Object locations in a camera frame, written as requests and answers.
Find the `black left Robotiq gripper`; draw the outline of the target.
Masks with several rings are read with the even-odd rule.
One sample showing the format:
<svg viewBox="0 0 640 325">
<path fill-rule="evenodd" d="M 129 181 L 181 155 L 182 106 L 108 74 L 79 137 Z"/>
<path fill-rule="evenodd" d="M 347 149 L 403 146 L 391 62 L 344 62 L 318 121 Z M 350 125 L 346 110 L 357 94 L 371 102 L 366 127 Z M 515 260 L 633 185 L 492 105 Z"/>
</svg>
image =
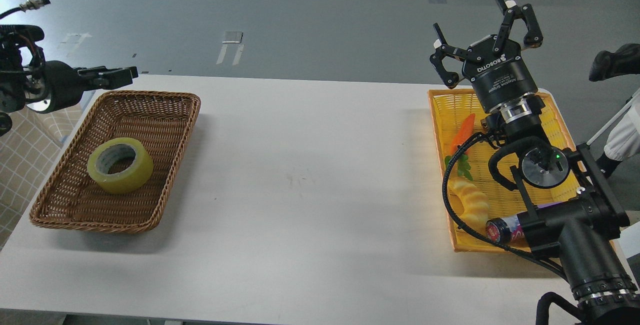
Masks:
<svg viewBox="0 0 640 325">
<path fill-rule="evenodd" d="M 42 80 L 45 97 L 29 102 L 26 107 L 42 115 L 77 105 L 83 91 L 117 90 L 131 85 L 138 77 L 136 66 L 108 69 L 105 66 L 78 67 L 59 60 L 45 62 Z"/>
</svg>

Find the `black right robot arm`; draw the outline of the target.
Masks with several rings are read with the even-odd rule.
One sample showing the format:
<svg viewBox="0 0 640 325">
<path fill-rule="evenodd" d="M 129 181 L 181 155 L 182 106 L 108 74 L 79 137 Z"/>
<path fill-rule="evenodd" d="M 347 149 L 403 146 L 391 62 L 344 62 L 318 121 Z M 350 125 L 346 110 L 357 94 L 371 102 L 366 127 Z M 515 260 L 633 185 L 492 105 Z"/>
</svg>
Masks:
<svg viewBox="0 0 640 325">
<path fill-rule="evenodd" d="M 464 139 L 446 164 L 441 185 L 446 211 L 469 236 L 542 266 L 569 284 L 574 303 L 553 291 L 542 295 L 537 325 L 549 323 L 551 304 L 583 325 L 637 325 L 638 287 L 610 243 L 630 225 L 629 216 L 589 145 L 560 149 L 543 129 L 545 104 L 522 60 L 522 50 L 543 43 L 533 7 L 495 1 L 503 16 L 498 33 L 467 48 L 448 44 L 441 27 L 433 25 L 438 40 L 430 63 L 451 90 L 461 79 L 469 80 L 486 114 L 483 131 Z M 528 252 L 512 247 L 504 236 L 490 238 L 473 229 L 450 204 L 451 173 L 464 153 L 480 142 L 494 149 L 487 161 L 493 180 L 521 195 L 526 210 L 515 215 L 515 224 Z"/>
</svg>

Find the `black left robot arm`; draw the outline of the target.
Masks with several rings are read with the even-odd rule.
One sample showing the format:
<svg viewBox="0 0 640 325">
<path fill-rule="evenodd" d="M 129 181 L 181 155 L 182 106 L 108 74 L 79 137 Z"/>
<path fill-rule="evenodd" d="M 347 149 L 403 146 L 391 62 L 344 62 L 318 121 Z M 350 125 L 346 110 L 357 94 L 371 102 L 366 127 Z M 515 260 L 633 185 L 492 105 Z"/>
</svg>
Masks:
<svg viewBox="0 0 640 325">
<path fill-rule="evenodd" d="M 64 61 L 46 60 L 37 42 L 43 29 L 30 24 L 0 27 L 0 134 L 13 127 L 10 114 L 29 110 L 46 115 L 80 103 L 95 90 L 117 90 L 138 77 L 135 66 L 110 69 L 105 66 L 71 67 Z"/>
</svg>

